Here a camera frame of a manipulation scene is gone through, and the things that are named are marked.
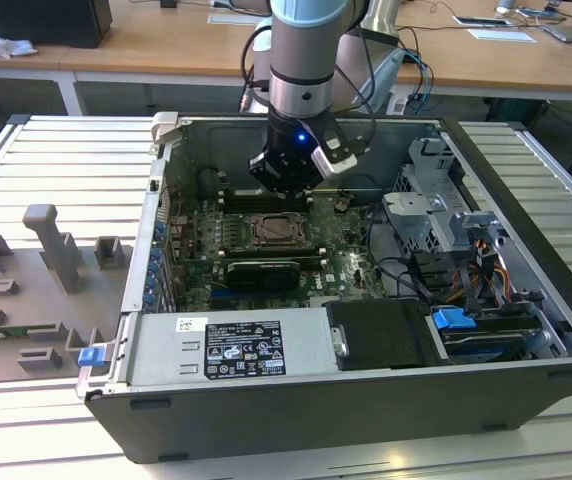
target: barcode sticker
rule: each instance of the barcode sticker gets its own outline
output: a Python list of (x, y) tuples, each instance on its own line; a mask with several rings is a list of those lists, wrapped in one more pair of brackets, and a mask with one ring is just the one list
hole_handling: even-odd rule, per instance
[(206, 330), (208, 317), (178, 317), (175, 323), (176, 332), (203, 332)]

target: aluminum profile table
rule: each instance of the aluminum profile table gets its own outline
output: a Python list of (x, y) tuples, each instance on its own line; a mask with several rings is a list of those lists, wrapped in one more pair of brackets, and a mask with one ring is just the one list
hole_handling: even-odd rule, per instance
[[(527, 133), (503, 124), (463, 126), (572, 268), (572, 179)], [(155, 158), (149, 127), (147, 118), (109, 117), (33, 117), (6, 127), (0, 228), (9, 243), (34, 245), (30, 232), (20, 234), (21, 215), (10, 205), (35, 201), (57, 204), (80, 242), (103, 229), (121, 229), (126, 242), (134, 241)], [(473, 195), (484, 208), (481, 193)], [(0, 384), (0, 478), (572, 478), (572, 397), (511, 432), (140, 466), (76, 397), (75, 382)]]

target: warning label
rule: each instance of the warning label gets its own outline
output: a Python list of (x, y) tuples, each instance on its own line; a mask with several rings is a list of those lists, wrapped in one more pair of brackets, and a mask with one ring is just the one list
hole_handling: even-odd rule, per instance
[(205, 350), (209, 380), (286, 375), (279, 322), (210, 323)]

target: desk leg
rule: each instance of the desk leg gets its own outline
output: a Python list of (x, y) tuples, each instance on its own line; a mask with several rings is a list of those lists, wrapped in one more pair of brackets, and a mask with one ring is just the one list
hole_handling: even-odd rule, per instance
[(86, 115), (86, 105), (77, 91), (77, 81), (73, 72), (54, 72), (53, 81), (59, 85), (59, 92), (64, 100), (68, 115)]
[(408, 97), (415, 91), (413, 85), (393, 85), (390, 91), (390, 101), (386, 107), (386, 115), (403, 115), (406, 110)]
[(152, 85), (150, 83), (144, 83), (142, 86), (144, 87), (144, 97), (146, 98), (146, 107), (154, 108), (157, 103), (155, 102), (155, 94), (153, 93)]

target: computer case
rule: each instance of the computer case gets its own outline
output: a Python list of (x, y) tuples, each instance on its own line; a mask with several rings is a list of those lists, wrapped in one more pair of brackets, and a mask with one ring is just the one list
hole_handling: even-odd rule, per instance
[(0, 37), (96, 48), (110, 29), (108, 0), (0, 0)]

